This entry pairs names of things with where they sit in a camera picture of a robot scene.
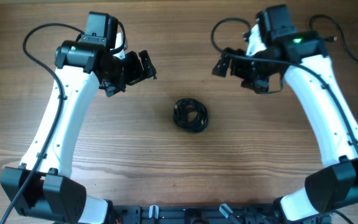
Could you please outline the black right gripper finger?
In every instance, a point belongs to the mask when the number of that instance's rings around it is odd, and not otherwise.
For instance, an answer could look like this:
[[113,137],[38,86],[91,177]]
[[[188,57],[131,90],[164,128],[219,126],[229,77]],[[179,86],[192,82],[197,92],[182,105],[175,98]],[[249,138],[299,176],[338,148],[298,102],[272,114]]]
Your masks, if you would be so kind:
[[266,80],[249,81],[243,80],[241,87],[253,90],[256,94],[268,94],[269,82]]
[[212,70],[212,74],[219,77],[226,77],[227,70],[230,64],[230,57],[226,54],[222,54]]

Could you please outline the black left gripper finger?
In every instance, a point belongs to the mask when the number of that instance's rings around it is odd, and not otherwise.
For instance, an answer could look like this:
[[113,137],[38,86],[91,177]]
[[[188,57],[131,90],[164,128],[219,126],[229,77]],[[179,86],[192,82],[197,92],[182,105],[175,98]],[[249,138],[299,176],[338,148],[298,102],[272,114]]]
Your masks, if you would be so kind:
[[115,84],[108,84],[105,86],[105,93],[107,97],[111,97],[113,95],[115,95],[116,93],[121,92],[125,92],[126,91],[126,87],[122,86],[122,85],[115,85]]
[[148,51],[143,50],[139,52],[139,57],[143,66],[142,79],[153,78],[155,80],[157,78],[157,71],[151,62]]

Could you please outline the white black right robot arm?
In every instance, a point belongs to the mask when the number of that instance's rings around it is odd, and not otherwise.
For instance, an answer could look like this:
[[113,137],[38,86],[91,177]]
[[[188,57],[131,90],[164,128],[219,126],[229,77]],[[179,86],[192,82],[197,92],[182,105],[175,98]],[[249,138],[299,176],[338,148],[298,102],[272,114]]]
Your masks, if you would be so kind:
[[222,49],[213,74],[237,76],[258,94],[270,93],[274,74],[292,88],[316,136],[323,168],[300,190],[276,199],[263,219],[321,223],[358,203],[358,124],[337,84],[324,39],[314,29],[298,31],[284,4],[260,11],[256,21],[243,35],[247,49]]

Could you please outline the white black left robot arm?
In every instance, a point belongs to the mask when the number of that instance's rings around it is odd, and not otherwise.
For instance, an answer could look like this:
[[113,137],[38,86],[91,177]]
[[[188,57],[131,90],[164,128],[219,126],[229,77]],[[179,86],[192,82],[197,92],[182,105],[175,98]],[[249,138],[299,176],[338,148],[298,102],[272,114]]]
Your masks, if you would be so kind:
[[71,178],[76,141],[90,104],[99,90],[124,92],[157,72],[147,51],[128,52],[123,24],[91,12],[85,30],[55,53],[49,70],[54,84],[35,138],[18,167],[5,167],[0,183],[10,204],[5,222],[19,215],[57,223],[121,223],[110,200],[87,194]]

